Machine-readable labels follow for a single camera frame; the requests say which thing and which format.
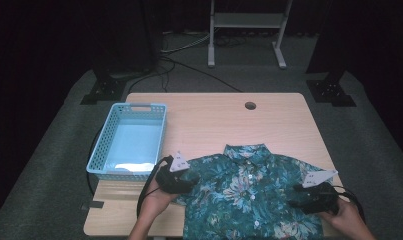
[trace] wooden table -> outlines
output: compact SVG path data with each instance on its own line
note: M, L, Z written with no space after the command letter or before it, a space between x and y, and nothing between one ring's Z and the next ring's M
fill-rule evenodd
M323 169L335 169L304 97L298 93L132 93L127 102L167 104L162 156L180 151L187 159L222 153L225 145L264 143ZM254 103L249 110L246 103ZM338 176L334 183L342 185ZM84 231L90 236L126 236L136 221L144 183L99 181ZM149 236L182 236L184 207L170 205L154 222ZM338 232L323 223L325 236Z

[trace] teal patterned shirt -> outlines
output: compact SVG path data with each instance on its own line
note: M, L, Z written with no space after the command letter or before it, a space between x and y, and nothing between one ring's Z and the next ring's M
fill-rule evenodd
M182 179L200 177L189 194L184 239L322 239L320 219L291 208L292 186L308 171L322 170L297 159L272 154L264 144L227 145L224 154L190 161Z

